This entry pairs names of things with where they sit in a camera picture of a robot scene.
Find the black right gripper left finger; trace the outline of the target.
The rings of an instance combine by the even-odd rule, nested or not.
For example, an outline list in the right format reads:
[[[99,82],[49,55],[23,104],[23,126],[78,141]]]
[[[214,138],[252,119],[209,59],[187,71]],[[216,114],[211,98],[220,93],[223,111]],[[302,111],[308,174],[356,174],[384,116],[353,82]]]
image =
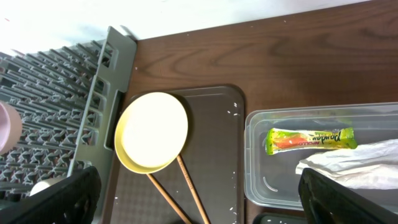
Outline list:
[[[100,192],[100,175],[90,166],[2,209],[1,223],[91,223]]]

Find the pink bowl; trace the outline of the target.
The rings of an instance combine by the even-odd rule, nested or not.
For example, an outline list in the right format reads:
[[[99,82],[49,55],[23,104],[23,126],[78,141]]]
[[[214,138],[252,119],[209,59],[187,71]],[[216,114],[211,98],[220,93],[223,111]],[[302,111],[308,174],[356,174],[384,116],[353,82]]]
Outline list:
[[[9,152],[20,140],[22,120],[17,110],[1,102],[1,155]]]

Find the yellow plate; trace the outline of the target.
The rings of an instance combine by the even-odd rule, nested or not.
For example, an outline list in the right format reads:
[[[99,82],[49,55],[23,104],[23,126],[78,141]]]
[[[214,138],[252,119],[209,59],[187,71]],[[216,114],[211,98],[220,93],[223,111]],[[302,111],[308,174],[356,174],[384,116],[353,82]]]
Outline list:
[[[123,111],[115,130],[118,159],[137,174],[167,167],[183,149],[188,116],[182,103],[163,92],[144,94]]]

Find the white napkin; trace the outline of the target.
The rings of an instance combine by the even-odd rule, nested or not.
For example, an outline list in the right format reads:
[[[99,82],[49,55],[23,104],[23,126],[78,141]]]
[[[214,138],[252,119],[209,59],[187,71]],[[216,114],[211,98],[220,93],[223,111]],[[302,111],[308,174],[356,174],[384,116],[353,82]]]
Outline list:
[[[295,173],[300,175],[306,168],[351,189],[396,189],[397,140],[319,152],[299,161]]]

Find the white cup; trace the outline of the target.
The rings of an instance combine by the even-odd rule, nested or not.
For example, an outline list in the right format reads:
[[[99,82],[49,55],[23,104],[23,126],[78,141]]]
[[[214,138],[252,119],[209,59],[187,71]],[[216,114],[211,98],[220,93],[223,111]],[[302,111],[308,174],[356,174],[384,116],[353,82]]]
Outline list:
[[[48,188],[48,187],[60,182],[63,179],[65,179],[65,177],[56,177],[56,178],[50,178],[50,179],[42,180],[42,181],[36,183],[32,187],[29,196],[31,197],[34,194],[37,194],[38,192],[45,190],[46,188]]]

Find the green yellow snack wrapper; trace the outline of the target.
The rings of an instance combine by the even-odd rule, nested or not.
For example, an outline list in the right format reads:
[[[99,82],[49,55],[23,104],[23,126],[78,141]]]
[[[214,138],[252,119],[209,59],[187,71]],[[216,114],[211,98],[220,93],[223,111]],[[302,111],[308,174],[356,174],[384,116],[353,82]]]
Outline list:
[[[353,128],[334,129],[332,131],[289,130],[272,128],[265,142],[268,155],[301,149],[356,149]]]

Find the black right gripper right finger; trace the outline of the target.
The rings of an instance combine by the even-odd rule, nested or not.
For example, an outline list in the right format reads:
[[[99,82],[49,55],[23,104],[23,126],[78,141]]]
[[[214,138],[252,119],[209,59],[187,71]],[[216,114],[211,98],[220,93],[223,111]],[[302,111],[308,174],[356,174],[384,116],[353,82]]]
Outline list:
[[[298,192],[309,223],[397,223],[397,214],[305,168]]]

